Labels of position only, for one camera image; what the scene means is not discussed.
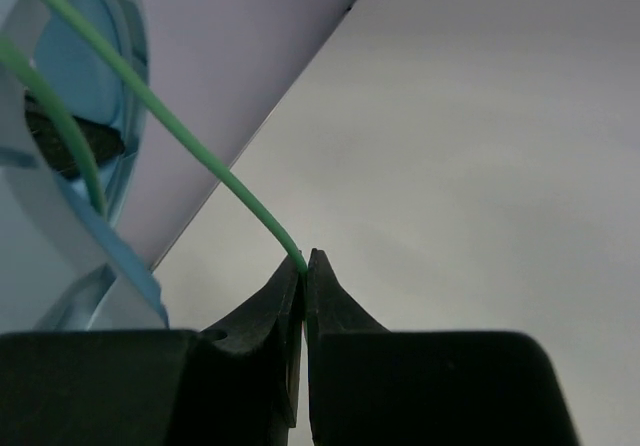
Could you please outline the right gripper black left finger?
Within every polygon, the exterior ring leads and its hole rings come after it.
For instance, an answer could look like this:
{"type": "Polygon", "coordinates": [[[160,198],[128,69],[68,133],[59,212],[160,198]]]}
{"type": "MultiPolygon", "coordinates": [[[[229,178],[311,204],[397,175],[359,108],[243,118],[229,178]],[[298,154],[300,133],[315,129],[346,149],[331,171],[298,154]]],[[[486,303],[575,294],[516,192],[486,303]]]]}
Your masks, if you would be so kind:
{"type": "Polygon", "coordinates": [[[5,445],[284,445],[297,422],[301,275],[201,330],[1,338],[5,445]]]}

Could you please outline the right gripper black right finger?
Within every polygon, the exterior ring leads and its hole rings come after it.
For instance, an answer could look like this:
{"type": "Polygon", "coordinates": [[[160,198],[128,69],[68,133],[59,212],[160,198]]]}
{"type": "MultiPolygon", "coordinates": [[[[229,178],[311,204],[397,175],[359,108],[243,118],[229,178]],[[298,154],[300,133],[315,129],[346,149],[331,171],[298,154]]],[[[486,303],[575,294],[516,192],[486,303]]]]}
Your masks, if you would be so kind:
{"type": "Polygon", "coordinates": [[[575,445],[544,349],[511,331],[393,332],[325,252],[305,288],[309,417],[318,445],[575,445]]]}

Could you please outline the light blue headphones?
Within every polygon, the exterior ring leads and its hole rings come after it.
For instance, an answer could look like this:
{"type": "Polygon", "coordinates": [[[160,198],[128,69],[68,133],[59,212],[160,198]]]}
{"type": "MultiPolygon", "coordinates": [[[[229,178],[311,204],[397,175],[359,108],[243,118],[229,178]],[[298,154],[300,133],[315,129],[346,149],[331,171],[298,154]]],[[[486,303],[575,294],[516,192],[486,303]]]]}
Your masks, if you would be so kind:
{"type": "Polygon", "coordinates": [[[1,329],[166,328],[118,236],[146,119],[141,0],[1,0],[1,329]]]}

